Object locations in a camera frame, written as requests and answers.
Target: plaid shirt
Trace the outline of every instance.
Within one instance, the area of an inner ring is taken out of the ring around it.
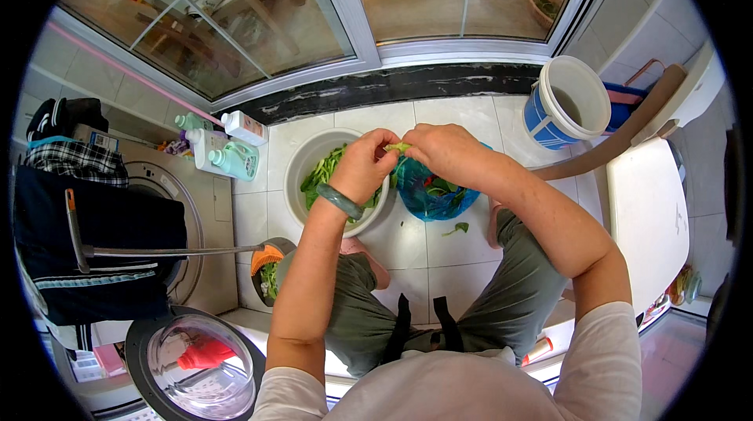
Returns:
[[[123,157],[116,151],[83,142],[52,142],[26,154],[24,166],[101,182],[117,188],[128,187]]]

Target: green pants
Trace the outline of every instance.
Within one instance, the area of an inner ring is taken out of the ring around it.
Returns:
[[[502,263],[458,320],[458,330],[466,352],[509,346],[520,364],[567,281],[551,265],[528,228],[509,210],[497,215],[497,241],[504,248]],[[277,282],[285,278],[293,254],[280,262]],[[363,253],[340,255],[325,343],[353,377],[363,377],[380,363],[395,327],[395,314],[371,294],[376,286],[377,279]],[[411,327],[404,349],[428,352],[431,334],[439,331]],[[444,349],[444,335],[439,349]]]

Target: person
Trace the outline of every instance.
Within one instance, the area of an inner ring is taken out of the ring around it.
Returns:
[[[363,204],[398,162],[399,152],[383,147],[398,142],[386,129],[363,135],[329,184]],[[403,309],[396,316],[371,294],[388,274],[366,253],[339,253],[360,246],[343,243],[348,215],[318,198],[286,256],[252,419],[637,419],[641,365],[629,276],[605,229],[461,126],[418,124],[402,142],[412,145],[405,156],[495,200],[488,238],[504,248],[502,263],[456,324],[400,332]],[[575,332],[552,396],[517,366],[568,278]],[[395,346],[398,355],[385,357]],[[360,377],[331,411],[325,347]]]

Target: blue plastic bag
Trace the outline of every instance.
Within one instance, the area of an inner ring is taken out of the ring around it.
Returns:
[[[434,173],[420,162],[401,158],[395,167],[398,177],[396,188],[405,208],[417,218],[424,221],[454,219],[478,198],[478,190],[458,188],[457,192],[447,193],[441,197],[426,193],[424,183]]]

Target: sleeve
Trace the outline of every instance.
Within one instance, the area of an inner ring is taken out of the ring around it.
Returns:
[[[633,306],[601,305],[576,324],[554,401],[580,419],[637,419],[641,348]]]
[[[264,373],[251,421],[316,421],[327,414],[325,387],[313,375],[292,367]]]

